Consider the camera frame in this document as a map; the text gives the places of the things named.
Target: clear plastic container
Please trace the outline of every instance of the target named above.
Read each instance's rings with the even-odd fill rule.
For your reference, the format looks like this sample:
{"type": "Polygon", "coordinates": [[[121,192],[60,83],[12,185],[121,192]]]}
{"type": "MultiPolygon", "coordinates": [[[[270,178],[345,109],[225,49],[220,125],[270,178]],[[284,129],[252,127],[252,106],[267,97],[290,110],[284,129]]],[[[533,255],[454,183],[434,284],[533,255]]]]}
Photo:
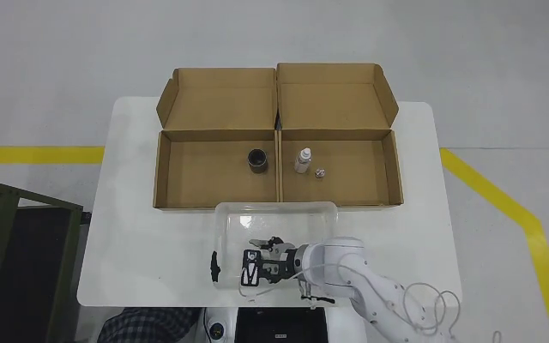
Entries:
{"type": "MultiPolygon", "coordinates": [[[[258,249],[249,243],[251,239],[276,236],[298,248],[332,238],[336,222],[333,202],[222,202],[215,208],[214,250],[221,271],[214,285],[238,289],[244,250],[258,249]]],[[[267,285],[262,280],[259,288],[267,285]]]]}

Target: box flap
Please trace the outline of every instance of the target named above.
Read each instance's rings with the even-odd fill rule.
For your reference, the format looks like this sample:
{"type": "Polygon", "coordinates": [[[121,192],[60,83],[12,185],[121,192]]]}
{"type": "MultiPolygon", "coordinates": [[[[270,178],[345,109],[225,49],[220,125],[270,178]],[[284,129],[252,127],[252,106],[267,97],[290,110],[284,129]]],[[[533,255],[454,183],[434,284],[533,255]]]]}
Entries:
{"type": "Polygon", "coordinates": [[[282,129],[388,129],[398,105],[373,63],[279,63],[282,129]]]}
{"type": "Polygon", "coordinates": [[[175,69],[156,111],[166,130],[272,129],[275,77],[271,68],[175,69]]]}

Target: black object in container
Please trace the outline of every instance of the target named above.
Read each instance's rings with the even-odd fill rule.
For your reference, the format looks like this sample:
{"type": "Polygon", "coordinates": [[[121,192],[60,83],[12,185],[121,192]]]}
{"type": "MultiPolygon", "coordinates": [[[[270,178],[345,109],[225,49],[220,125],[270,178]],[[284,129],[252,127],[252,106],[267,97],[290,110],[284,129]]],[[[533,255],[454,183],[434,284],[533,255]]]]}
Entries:
{"type": "Polygon", "coordinates": [[[267,171],[267,154],[262,149],[253,149],[248,153],[248,165],[255,174],[267,171]]]}

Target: small bottle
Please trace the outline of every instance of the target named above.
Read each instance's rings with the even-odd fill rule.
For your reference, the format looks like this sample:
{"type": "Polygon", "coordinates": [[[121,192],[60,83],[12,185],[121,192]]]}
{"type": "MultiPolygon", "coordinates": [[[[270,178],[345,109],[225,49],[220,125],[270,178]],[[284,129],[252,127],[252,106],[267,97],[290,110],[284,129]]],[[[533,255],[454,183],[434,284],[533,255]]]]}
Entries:
{"type": "Polygon", "coordinates": [[[303,174],[304,172],[307,172],[307,169],[309,168],[310,163],[311,163],[311,150],[308,147],[306,147],[305,149],[299,152],[298,157],[295,159],[295,164],[293,165],[293,169],[295,169],[295,172],[299,174],[303,174]]]}

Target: open cardboard box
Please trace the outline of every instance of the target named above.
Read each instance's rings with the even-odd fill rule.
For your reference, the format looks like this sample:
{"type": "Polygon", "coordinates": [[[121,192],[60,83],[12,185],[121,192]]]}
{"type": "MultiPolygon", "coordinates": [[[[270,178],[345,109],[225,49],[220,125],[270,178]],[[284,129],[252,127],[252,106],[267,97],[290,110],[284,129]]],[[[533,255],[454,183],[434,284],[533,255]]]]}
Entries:
{"type": "Polygon", "coordinates": [[[377,64],[280,63],[280,199],[336,205],[403,203],[395,135],[398,105],[377,64]],[[306,174],[293,164],[309,147],[306,174]],[[314,177],[317,168],[326,176],[314,177]]]}
{"type": "Polygon", "coordinates": [[[156,110],[154,207],[279,201],[274,69],[176,69],[156,110]],[[248,166],[254,148],[267,154],[263,174],[248,166]]]}

